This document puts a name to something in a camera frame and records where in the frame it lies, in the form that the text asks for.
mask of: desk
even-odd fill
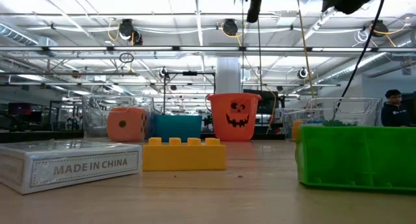
[[[228,170],[145,172],[20,195],[0,184],[1,223],[412,223],[416,196],[298,184],[294,145],[226,143]]]

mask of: green plastic block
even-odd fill
[[[304,126],[295,156],[306,185],[416,190],[416,128]]]

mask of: orange pumpkin bucket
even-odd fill
[[[225,141],[248,141],[254,135],[260,95],[222,93],[209,95],[215,136]]]
[[[109,112],[107,134],[115,142],[142,141],[146,137],[148,122],[145,109],[117,106]]]

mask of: bucket handle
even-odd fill
[[[208,98],[208,97],[209,97],[209,94],[205,96],[205,107],[207,108],[207,110],[208,110],[210,113],[212,113],[213,111],[212,111],[210,108],[208,108],[208,104],[207,104],[207,98]]]

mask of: ceiling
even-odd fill
[[[323,16],[320,12],[322,1],[300,0],[302,21],[305,32],[323,19],[321,25],[315,27],[310,35],[307,33],[308,47],[363,47],[364,40],[359,40],[360,30],[371,24],[376,15],[380,0],[373,0],[351,15],[340,12]],[[247,23],[243,12],[247,12],[250,2],[242,0],[0,0],[0,20],[24,30],[28,35],[43,36],[52,39],[59,46],[130,46],[121,39],[111,40],[117,35],[116,27],[122,19],[132,19],[133,25],[143,38],[143,46],[261,46],[261,47],[301,47],[300,18],[297,14],[296,0],[263,0],[258,23]],[[386,0],[380,19],[388,26],[393,42],[407,36],[416,23],[416,0]],[[245,27],[244,36],[238,41],[236,37],[226,36],[222,23],[226,18],[236,20],[239,33]],[[21,46],[8,38],[0,36],[1,46]],[[386,36],[372,39],[370,47],[392,47]],[[123,72],[130,69],[136,76],[122,75],[115,71],[115,66],[122,67],[117,59],[119,52],[113,54],[103,52],[59,52],[48,61],[45,56],[37,53],[9,52],[8,55],[34,64],[33,71],[53,68],[53,72],[114,73],[104,80],[109,82],[160,82],[159,71],[165,67],[168,71],[212,71],[216,69],[216,57],[222,53],[183,53],[134,52],[135,61],[124,67]],[[311,54],[309,65],[313,78],[331,73],[345,62],[357,58],[360,52],[348,54]],[[79,57],[84,59],[65,59]],[[241,53],[234,53],[242,63]],[[260,64],[257,53],[247,53],[244,68],[250,70],[248,82],[257,83],[259,79],[255,70]],[[297,77],[299,69],[306,67],[303,54],[284,54],[276,56],[265,53],[261,57],[263,82],[281,82],[300,84],[305,80]],[[74,79],[61,76],[65,82],[91,82],[94,76],[82,76]],[[178,76],[174,82],[206,82],[203,76]],[[157,88],[145,86],[122,86],[133,94],[157,95]],[[178,87],[175,93],[209,93],[213,87]]]

